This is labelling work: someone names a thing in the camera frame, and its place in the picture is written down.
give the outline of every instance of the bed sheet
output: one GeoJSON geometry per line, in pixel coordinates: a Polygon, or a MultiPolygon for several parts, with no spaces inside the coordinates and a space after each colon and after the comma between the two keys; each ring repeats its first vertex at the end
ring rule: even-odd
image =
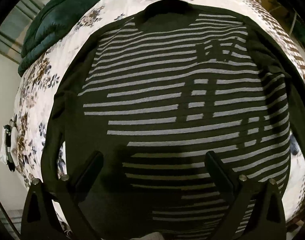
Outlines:
{"type": "MultiPolygon", "coordinates": [[[[40,160],[46,141],[47,123],[53,98],[70,63],[99,28],[144,10],[158,0],[101,0],[91,8],[62,40],[48,49],[23,75],[17,92],[17,170],[28,188],[34,178],[41,178],[40,160]]],[[[255,0],[183,0],[191,4],[225,8],[250,17],[265,30],[294,63],[305,82],[305,63],[297,47],[279,23],[255,0]]],[[[65,145],[58,158],[58,177],[66,173],[65,145]]],[[[294,210],[288,212],[293,216],[294,210]]]]}

